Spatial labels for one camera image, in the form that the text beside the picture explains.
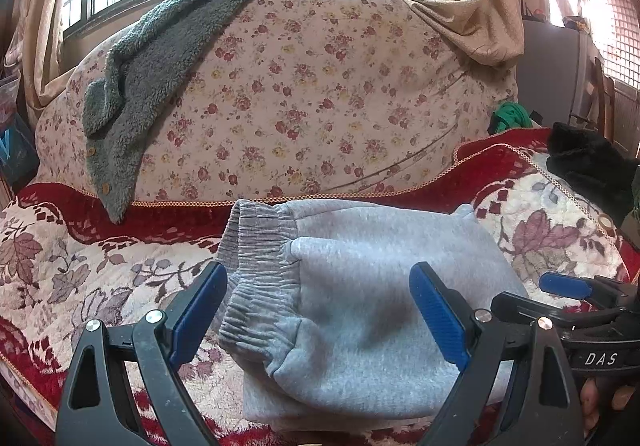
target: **gray sweatpants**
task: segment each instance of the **gray sweatpants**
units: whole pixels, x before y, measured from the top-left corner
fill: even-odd
[[[501,291],[527,296],[469,205],[445,215],[241,200],[218,260],[229,273],[220,344],[245,371],[245,417],[279,429],[355,431],[437,413],[458,370],[409,293],[415,263],[430,263],[474,309]]]

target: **green fleece garment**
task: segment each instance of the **green fleece garment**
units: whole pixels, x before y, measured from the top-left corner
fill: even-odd
[[[248,0],[165,0],[107,54],[104,78],[87,87],[86,162],[113,223],[134,193],[146,137],[190,69]]]
[[[533,127],[529,114],[522,105],[513,102],[505,102],[498,107],[494,116],[497,118],[495,134],[504,132],[507,129]]]

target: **blue gripper pad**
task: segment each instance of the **blue gripper pad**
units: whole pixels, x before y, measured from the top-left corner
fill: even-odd
[[[591,285],[583,279],[548,272],[540,277],[540,289],[550,295],[585,300],[591,297]]]
[[[427,263],[415,264],[411,268],[409,291],[444,359],[453,363],[460,372],[463,372],[470,359],[465,346],[465,331],[442,296],[446,286],[440,279],[437,279],[440,285],[434,285],[434,282],[424,272],[423,268],[425,267],[433,271]]]
[[[226,269],[222,264],[212,262],[205,267],[201,275],[207,274],[211,269],[213,271],[209,278],[191,297],[190,303],[174,327],[169,363],[175,370],[193,360],[222,299],[225,298]]]

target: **black furry garment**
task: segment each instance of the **black furry garment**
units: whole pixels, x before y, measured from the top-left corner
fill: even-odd
[[[631,182],[640,161],[623,157],[597,132],[554,123],[546,168],[597,204],[617,227],[633,209]]]

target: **metal screw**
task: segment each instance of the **metal screw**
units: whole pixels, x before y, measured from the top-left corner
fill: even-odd
[[[487,311],[487,309],[478,309],[474,312],[474,318],[482,323],[490,322],[492,318],[491,311]]]
[[[149,311],[146,313],[145,320],[149,323],[158,323],[162,319],[162,311],[158,311],[158,309],[153,309],[153,311]]]
[[[84,328],[89,332],[97,331],[100,328],[100,320],[89,320]]]
[[[546,316],[543,316],[542,318],[538,318],[538,327],[540,327],[541,329],[544,329],[545,331],[548,331],[549,329],[553,328],[554,323],[549,320],[549,318],[547,318]]]

